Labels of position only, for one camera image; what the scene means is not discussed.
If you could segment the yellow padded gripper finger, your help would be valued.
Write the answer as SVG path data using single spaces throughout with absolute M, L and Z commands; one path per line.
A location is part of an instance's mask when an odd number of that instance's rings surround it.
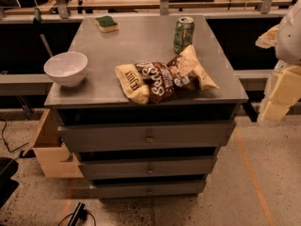
M 276 37 L 278 32 L 278 24 L 271 27 L 268 31 L 260 35 L 255 45 L 264 49 L 274 47 L 276 45 Z

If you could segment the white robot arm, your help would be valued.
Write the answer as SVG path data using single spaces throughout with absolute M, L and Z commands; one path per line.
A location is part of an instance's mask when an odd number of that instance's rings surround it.
M 281 121 L 301 99 L 301 0 L 255 44 L 264 49 L 274 47 L 277 58 L 266 82 L 259 121 Z

